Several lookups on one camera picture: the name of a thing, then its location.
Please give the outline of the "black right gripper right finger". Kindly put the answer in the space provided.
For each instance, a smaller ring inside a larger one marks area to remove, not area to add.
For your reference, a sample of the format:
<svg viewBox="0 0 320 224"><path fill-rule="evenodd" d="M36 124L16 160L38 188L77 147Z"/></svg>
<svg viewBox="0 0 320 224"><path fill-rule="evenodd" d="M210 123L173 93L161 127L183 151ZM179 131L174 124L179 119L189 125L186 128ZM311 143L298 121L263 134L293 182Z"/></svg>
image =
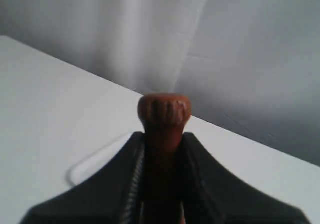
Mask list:
<svg viewBox="0 0 320 224"><path fill-rule="evenodd" d="M298 208L242 181L193 133L182 136L182 202L186 223L309 223Z"/></svg>

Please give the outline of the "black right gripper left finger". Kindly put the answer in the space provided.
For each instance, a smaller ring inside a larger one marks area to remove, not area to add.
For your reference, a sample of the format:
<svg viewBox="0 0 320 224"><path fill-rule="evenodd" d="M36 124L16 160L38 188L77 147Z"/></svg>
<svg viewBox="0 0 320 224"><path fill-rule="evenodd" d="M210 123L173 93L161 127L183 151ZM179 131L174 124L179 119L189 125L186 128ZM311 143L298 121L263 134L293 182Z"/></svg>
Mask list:
<svg viewBox="0 0 320 224"><path fill-rule="evenodd" d="M139 223L144 134L134 132L97 173L30 208L21 223Z"/></svg>

